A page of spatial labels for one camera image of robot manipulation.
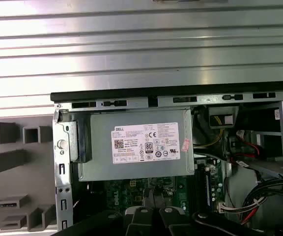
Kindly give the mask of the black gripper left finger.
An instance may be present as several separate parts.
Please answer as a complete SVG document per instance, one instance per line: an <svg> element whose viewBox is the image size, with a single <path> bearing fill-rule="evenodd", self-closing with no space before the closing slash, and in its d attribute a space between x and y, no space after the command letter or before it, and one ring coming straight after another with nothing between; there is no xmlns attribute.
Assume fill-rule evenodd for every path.
<svg viewBox="0 0 283 236"><path fill-rule="evenodd" d="M67 227L58 236L150 236L154 221L153 189L143 192L143 205L126 209L125 214L105 210Z"/></svg>

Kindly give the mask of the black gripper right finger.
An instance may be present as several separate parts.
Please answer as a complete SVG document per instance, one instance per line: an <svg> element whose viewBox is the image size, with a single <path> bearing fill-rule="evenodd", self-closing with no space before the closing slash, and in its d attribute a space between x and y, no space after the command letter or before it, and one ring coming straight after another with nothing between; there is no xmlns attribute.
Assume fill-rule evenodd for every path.
<svg viewBox="0 0 283 236"><path fill-rule="evenodd" d="M187 216L181 208L168 206L162 190L156 189L156 210L169 236L262 236L222 216L198 211Z"/></svg>

